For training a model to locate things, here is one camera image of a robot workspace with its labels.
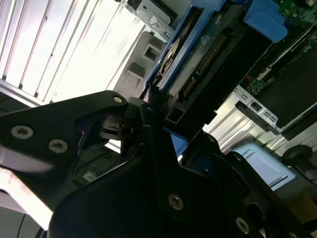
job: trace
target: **white surface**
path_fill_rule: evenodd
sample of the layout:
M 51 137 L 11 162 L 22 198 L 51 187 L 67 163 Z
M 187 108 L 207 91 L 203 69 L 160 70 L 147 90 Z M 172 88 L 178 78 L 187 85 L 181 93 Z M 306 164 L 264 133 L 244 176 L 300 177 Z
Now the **white surface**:
M 44 103 L 113 88 L 144 30 L 114 0 L 1 0 L 0 11 L 0 80 Z
M 0 189 L 6 191 L 44 230 L 48 230 L 53 211 L 10 170 L 0 168 Z

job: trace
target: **circuit board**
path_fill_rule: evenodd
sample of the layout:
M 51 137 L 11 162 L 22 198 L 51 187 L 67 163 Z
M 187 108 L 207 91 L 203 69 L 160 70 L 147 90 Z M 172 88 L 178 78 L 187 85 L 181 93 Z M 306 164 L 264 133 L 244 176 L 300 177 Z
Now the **circuit board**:
M 275 0 L 288 25 L 288 35 L 272 44 L 241 82 L 254 97 L 259 96 L 279 76 L 311 48 L 317 47 L 316 0 Z
M 304 56 L 306 53 L 311 51 L 314 48 L 317 48 L 317 27 L 311 29 L 311 33 L 304 37 L 295 47 L 290 50 L 288 54 L 285 54 L 285 59 L 280 59 L 280 62 L 277 62 L 275 67 L 266 67 L 264 73 L 268 72 L 266 76 L 261 77 L 261 73 L 256 70 L 251 71 L 251 73 L 246 77 L 244 85 L 249 93 L 254 97 L 260 95 L 268 86 L 270 86 L 275 80 L 278 80 L 279 76 L 283 72 L 292 67 L 298 59 Z
M 293 0 L 275 0 L 280 5 L 280 13 L 285 17 L 288 24 L 300 23 L 302 21 L 317 24 L 317 4 L 314 1 L 306 1 L 303 7 L 295 4 Z

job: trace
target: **black mounting arm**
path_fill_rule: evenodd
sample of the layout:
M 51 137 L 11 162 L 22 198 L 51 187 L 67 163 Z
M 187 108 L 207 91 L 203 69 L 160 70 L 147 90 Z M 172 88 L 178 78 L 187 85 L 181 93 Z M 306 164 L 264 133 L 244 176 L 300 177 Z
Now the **black mounting arm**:
M 123 141 L 124 162 L 54 210 L 51 238 L 261 238 L 262 228 L 268 238 L 311 237 L 244 158 L 223 155 L 210 135 L 198 133 L 180 166 L 161 122 L 149 104 L 111 91 L 4 115 L 1 166 L 31 188 L 59 183 L 84 150 Z

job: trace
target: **green circuit board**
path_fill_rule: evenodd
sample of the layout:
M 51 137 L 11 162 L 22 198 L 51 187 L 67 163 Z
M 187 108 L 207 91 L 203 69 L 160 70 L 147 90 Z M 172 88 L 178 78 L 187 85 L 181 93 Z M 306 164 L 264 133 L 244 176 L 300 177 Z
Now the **green circuit board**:
M 251 93 L 254 97 L 261 94 L 265 88 L 267 88 L 271 83 L 273 83 L 275 80 L 278 80 L 278 77 L 283 74 L 283 72 L 289 68 L 292 67 L 296 62 L 303 57 L 306 53 L 311 51 L 312 49 L 317 48 L 317 30 L 313 31 L 312 34 L 310 34 L 305 41 L 303 41 L 301 45 L 301 49 L 283 66 L 281 67 L 273 76 L 269 76 L 263 79 L 257 79 L 256 77 L 253 77 L 252 75 L 249 75 L 247 80 L 249 82 L 249 85 L 247 86 L 247 91 Z
M 301 21 L 317 24 L 317 4 L 308 9 L 297 6 L 293 0 L 276 0 L 280 5 L 279 12 L 285 17 L 287 23 L 300 23 Z

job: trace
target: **black cable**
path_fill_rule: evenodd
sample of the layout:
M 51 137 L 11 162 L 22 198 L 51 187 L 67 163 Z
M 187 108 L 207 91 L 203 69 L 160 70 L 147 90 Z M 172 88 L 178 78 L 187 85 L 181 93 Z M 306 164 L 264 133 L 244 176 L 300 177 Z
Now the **black cable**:
M 16 235 L 16 238 L 19 238 L 19 236 L 20 236 L 20 231 L 21 231 L 22 224 L 23 224 L 25 216 L 26 216 L 26 214 L 24 214 L 23 217 L 22 217 L 22 220 L 21 220 L 21 223 L 20 223 L 20 226 L 19 226 L 19 231 L 18 231 L 18 234 Z

